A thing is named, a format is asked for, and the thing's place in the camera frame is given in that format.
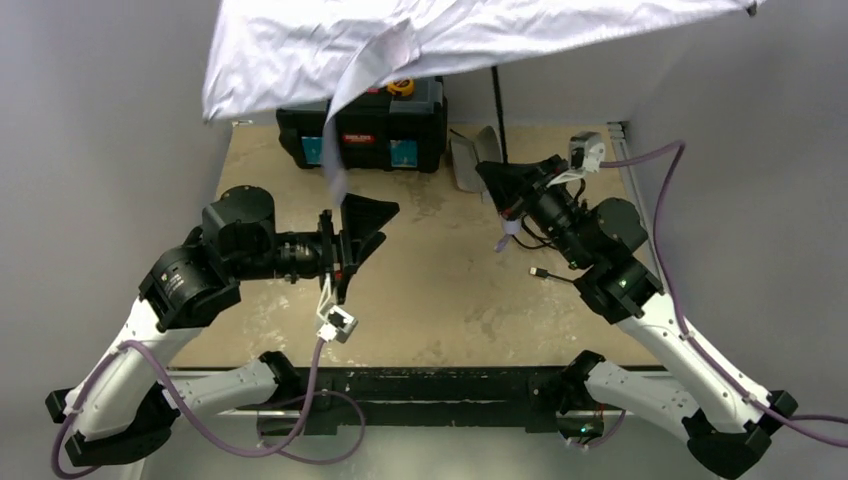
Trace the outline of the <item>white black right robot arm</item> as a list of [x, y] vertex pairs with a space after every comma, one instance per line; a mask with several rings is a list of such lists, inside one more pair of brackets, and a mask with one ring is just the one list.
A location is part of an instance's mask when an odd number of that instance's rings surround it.
[[670, 289], [636, 258], [648, 238], [637, 208], [622, 198], [588, 206], [570, 195], [567, 162], [483, 162], [477, 168], [498, 214], [530, 218], [579, 272], [574, 285], [595, 314], [650, 351], [676, 379], [669, 387], [585, 351], [566, 377], [592, 400], [617, 406], [682, 440], [723, 479], [756, 465], [793, 414], [796, 400], [743, 373], [685, 317]]

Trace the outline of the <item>purple umbrella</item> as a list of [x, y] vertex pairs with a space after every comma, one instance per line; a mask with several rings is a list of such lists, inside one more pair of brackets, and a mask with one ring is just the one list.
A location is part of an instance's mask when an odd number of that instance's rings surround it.
[[331, 132], [372, 87], [463, 73], [705, 21], [755, 1], [223, 1], [201, 94], [207, 122], [327, 101], [321, 167], [348, 182]]

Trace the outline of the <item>pink umbrella case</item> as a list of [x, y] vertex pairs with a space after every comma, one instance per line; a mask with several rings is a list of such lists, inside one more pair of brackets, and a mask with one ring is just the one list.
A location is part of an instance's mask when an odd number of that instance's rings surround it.
[[473, 136], [466, 136], [455, 129], [449, 130], [448, 152], [457, 188], [476, 194], [483, 204], [492, 204], [491, 195], [476, 167], [481, 163], [501, 163], [502, 152], [498, 133], [492, 126], [485, 126]]

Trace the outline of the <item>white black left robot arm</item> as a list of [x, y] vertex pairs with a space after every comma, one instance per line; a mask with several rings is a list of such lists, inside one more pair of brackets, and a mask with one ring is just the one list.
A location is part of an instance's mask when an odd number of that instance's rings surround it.
[[60, 427], [51, 467], [79, 479], [104, 466], [129, 465], [161, 448], [176, 424], [192, 425], [211, 443], [208, 415], [242, 407], [292, 406], [299, 414], [289, 437], [301, 434], [319, 394], [318, 363], [298, 373], [279, 351], [195, 381], [177, 381], [167, 364], [241, 299], [245, 281], [315, 279], [319, 359], [331, 342], [357, 326], [343, 305], [352, 277], [385, 240], [384, 226], [400, 207], [352, 193], [341, 220], [323, 211], [312, 231], [279, 232], [275, 201], [265, 189], [241, 185], [206, 206], [184, 242], [164, 252], [142, 280], [130, 313], [92, 371], [75, 387], [45, 401]]

